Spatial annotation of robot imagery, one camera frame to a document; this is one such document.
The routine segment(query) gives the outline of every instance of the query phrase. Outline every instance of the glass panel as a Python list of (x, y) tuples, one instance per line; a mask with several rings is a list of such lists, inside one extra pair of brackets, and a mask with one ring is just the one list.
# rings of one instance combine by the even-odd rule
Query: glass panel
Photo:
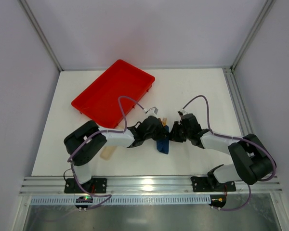
[[(246, 198), (247, 195), (228, 195), (226, 206), (239, 206)], [(217, 211), (209, 205), (118, 205), (87, 212), (79, 212), (70, 205), (31, 205), (24, 230), (280, 231), (281, 228), (270, 195), (253, 194), (250, 203), (236, 212)]]

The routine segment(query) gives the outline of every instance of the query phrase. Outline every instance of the black mounting plate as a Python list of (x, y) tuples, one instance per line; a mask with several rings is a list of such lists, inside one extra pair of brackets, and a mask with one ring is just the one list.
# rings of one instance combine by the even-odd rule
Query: black mounting plate
[[(107, 178), (92, 178), (90, 181), (82, 184), (82, 187), (89, 193), (106, 193)], [(83, 193), (83, 191), (78, 187), (74, 178), (68, 178), (66, 179), (64, 193)]]
[(227, 187), (228, 192), (235, 192), (236, 185), (234, 181), (229, 181), (224, 184), (218, 184), (212, 187), (208, 182), (208, 177), (191, 177), (193, 192), (206, 193), (206, 192), (224, 192)]

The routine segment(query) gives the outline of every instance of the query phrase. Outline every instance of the white cable tray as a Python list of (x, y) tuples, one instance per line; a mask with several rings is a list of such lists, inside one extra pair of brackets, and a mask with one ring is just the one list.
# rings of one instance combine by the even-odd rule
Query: white cable tray
[[(79, 196), (33, 196), (30, 205), (83, 205), (76, 203)], [(105, 198), (93, 198), (96, 205)], [(127, 195), (112, 196), (104, 205), (194, 205), (211, 203), (210, 195)]]

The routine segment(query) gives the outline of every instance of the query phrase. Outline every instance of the white wall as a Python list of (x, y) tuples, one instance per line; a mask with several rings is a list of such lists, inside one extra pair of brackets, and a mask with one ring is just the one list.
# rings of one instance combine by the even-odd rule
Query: white wall
[(16, 0), (0, 0), (0, 231), (11, 227), (58, 79)]
[(265, 0), (27, 0), (63, 69), (230, 66)]
[(236, 75), (289, 199), (289, 0), (276, 1)]

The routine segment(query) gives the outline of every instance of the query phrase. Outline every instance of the metal frame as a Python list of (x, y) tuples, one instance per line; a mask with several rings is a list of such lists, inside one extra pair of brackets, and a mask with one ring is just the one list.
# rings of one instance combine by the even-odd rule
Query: metal frame
[[(244, 40), (233, 64), (231, 65), (230, 69), (232, 71), (234, 71), (237, 67), (237, 65), (239, 64), (239, 62), (241, 61), (243, 55), (245, 54), (246, 50), (249, 48), (250, 44), (252, 43), (253, 39), (255, 38), (257, 32), (259, 31), (261, 25), (263, 24), (265, 18), (267, 17), (267, 15), (269, 14), (272, 6), (274, 5), (276, 0), (266, 0), (264, 6), (262, 7), (262, 9), (260, 10), (253, 26), (251, 27), (246, 39)], [(64, 71), (64, 69), (62, 68), (62, 66), (60, 65), (60, 62), (58, 61), (58, 59), (56, 58), (52, 47), (50, 46), (48, 40), (46, 39), (43, 30), (41, 29), (39, 23), (37, 22), (32, 10), (30, 9), (30, 6), (27, 2), (27, 0), (18, 0), (20, 6), (23, 8), (26, 16), (28, 17), (29, 21), (31, 22), (33, 28), (35, 29), (38, 37), (40, 38), (41, 42), (44, 45), (44, 48), (46, 49), (46, 51), (48, 52), (48, 54), (50, 55), (53, 63), (57, 66), (59, 71)], [(224, 66), (212, 66), (212, 67), (204, 67), (204, 68), (226, 68)]]
[[(112, 195), (192, 195), (220, 194), (220, 192), (193, 192), (191, 176), (102, 176), (107, 178), (107, 192)], [(63, 177), (26, 177), (20, 190), (20, 196), (63, 195), (65, 181)], [(248, 193), (247, 184), (236, 182), (236, 192), (229, 194)], [(270, 182), (257, 182), (251, 185), (253, 193), (281, 193), (278, 178)]]
[[(252, 133), (252, 125), (249, 120), (247, 110), (244, 106), (240, 90), (236, 81), (235, 70), (242, 57), (246, 53), (257, 32), (262, 26), (265, 18), (270, 12), (276, 0), (267, 0), (257, 16), (252, 28), (249, 31), (240, 51), (238, 52), (234, 63), (230, 67), (223, 67), (225, 80), (229, 89), (230, 97), (235, 109), (236, 117), (239, 123), (242, 135)], [(34, 14), (32, 13), (26, 0), (18, 0), (25, 14), (33, 25), (38, 37), (42, 41), (45, 49), (57, 66), (59, 71), (64, 71), (57, 60), (49, 42), (47, 41), (41, 27), (39, 26)], [(206, 195), (207, 193), (194, 193), (190, 181), (191, 176), (109, 176), (107, 177), (107, 192), (114, 196), (135, 196), (135, 195), (171, 195), (171, 196), (189, 196)], [(14, 222), (13, 230), (23, 229), (25, 219), (28, 213), (28, 205), (32, 197), (36, 196), (55, 196), (64, 195), (65, 182), (62, 177), (27, 177), (24, 179), (20, 190), (21, 203)], [(237, 191), (229, 194), (248, 193), (245, 183), (236, 182)], [(280, 222), (282, 230), (289, 231), (289, 213), (288, 206), (278, 178), (275, 177), (270, 182), (258, 182), (251, 186), (252, 193), (270, 193), (274, 203), (274, 208)]]
[(28, 3), (26, 0), (18, 0), (20, 6), (23, 8), (27, 18), (29, 19), (30, 23), (32, 24), (35, 32), (37, 33), (39, 39), (44, 45), (44, 48), (46, 49), (47, 53), (49, 54), (50, 58), (52, 59), (55, 66), (58, 68), (59, 71), (63, 71), (58, 59), (56, 58), (48, 40), (46, 39), (41, 27), (39, 26), (39, 23), (37, 22), (33, 12), (31, 11)]

